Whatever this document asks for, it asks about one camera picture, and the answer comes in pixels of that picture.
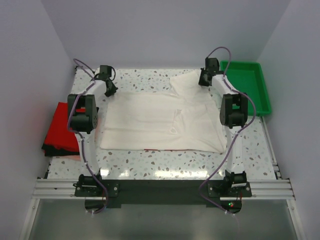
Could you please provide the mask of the white t shirt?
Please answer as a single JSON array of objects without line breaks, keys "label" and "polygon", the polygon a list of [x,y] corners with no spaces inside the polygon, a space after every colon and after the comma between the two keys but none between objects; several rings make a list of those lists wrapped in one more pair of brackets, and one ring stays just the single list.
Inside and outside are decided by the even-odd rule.
[{"label": "white t shirt", "polygon": [[104,150],[196,150],[224,153],[219,110],[194,70],[170,78],[169,91],[118,92],[108,103]]}]

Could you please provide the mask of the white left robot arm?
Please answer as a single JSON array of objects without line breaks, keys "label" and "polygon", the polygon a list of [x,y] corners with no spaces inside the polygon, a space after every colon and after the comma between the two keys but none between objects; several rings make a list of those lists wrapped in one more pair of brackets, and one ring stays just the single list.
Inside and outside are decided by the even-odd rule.
[{"label": "white left robot arm", "polygon": [[83,170],[76,189],[85,196],[91,194],[108,198],[96,156],[95,134],[99,121],[96,100],[116,93],[115,77],[116,71],[112,66],[101,65],[84,90],[67,97],[67,130],[76,136]]}]

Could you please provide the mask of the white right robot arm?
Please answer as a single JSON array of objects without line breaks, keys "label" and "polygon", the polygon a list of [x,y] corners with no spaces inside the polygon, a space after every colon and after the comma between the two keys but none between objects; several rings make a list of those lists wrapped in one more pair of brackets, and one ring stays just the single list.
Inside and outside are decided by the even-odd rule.
[{"label": "white right robot arm", "polygon": [[203,87],[215,87],[222,97],[219,120],[225,127],[229,146],[223,180],[212,188],[219,196],[233,197],[247,185],[241,130],[248,120],[248,99],[220,70],[217,58],[205,58],[205,67],[201,69],[198,84]]}]

